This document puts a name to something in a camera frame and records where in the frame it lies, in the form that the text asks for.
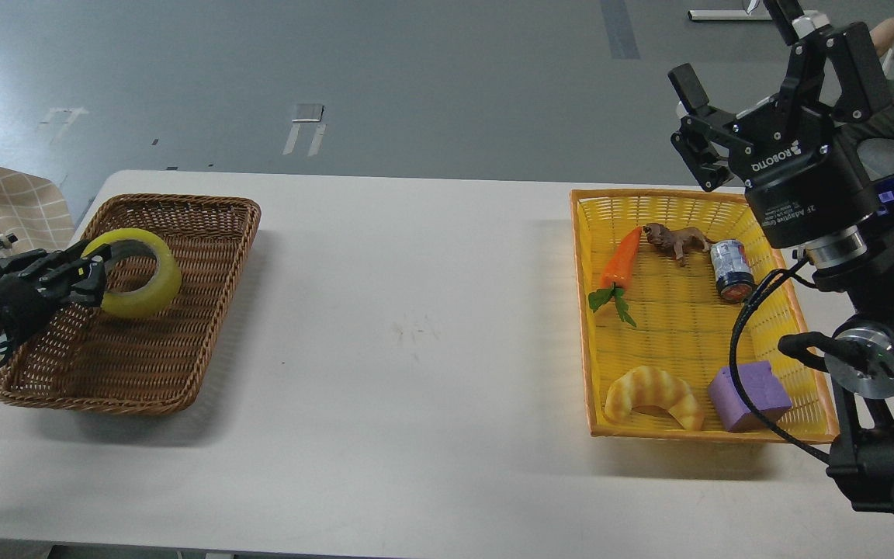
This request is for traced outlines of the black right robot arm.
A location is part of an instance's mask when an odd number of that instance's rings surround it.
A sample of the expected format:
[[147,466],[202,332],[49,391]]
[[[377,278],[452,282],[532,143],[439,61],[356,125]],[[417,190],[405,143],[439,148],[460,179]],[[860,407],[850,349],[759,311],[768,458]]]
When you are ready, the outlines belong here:
[[769,244],[815,266],[817,290],[849,296],[854,315],[833,335],[788,334],[778,347],[835,385],[840,435],[829,452],[806,452],[856,512],[894,514],[894,174],[869,179],[842,137],[889,106],[889,86],[865,24],[765,5],[790,47],[779,91],[728,113],[682,64],[668,75],[684,107],[671,142],[702,190],[739,179]]

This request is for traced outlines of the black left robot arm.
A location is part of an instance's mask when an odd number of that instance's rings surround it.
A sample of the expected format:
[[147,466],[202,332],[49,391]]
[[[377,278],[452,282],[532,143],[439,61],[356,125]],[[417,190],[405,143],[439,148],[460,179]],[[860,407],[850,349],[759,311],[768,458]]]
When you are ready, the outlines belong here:
[[[0,248],[17,240],[0,236]],[[86,240],[48,252],[31,250],[0,258],[0,368],[24,343],[71,304],[99,307],[106,289],[104,266],[113,250],[93,250]]]

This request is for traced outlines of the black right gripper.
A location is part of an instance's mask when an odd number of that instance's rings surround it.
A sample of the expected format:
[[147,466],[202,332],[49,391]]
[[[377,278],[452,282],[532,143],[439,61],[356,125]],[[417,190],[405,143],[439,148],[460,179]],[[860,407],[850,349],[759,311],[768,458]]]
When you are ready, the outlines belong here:
[[691,64],[673,68],[668,81],[682,111],[671,145],[703,191],[746,182],[746,200],[770,246],[790,248],[876,211],[870,181],[837,127],[865,123],[894,96],[865,23],[834,27],[798,1],[764,5],[790,47],[779,91],[736,118],[710,105]]

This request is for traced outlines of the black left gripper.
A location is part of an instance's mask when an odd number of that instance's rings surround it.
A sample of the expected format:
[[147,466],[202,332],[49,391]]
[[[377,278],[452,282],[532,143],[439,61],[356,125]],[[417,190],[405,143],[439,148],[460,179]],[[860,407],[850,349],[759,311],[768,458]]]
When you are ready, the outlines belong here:
[[9,258],[9,268],[0,265],[0,322],[10,341],[34,337],[50,323],[56,307],[102,306],[113,247],[89,245],[23,252]]

